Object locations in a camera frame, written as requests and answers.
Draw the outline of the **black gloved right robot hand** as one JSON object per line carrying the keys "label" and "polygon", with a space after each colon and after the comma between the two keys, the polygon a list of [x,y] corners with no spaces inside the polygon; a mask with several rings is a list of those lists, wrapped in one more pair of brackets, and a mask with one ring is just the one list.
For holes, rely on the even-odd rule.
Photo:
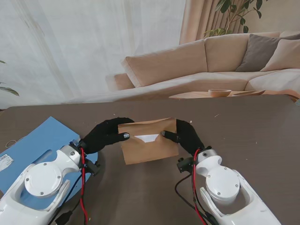
{"label": "black gloved right robot hand", "polygon": [[178,143],[185,151],[187,151],[192,156],[196,153],[197,150],[204,150],[205,146],[194,127],[183,120],[176,120],[176,133],[170,131],[162,131],[161,135]]}

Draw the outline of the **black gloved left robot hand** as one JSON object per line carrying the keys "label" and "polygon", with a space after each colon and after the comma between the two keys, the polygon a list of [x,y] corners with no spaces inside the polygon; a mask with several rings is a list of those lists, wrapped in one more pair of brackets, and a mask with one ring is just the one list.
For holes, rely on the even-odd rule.
{"label": "black gloved left robot hand", "polygon": [[118,125],[134,123],[130,118],[114,118],[105,120],[97,124],[84,138],[79,141],[79,148],[84,150],[85,154],[93,154],[101,151],[105,146],[118,142],[126,141],[130,134],[119,133]]}

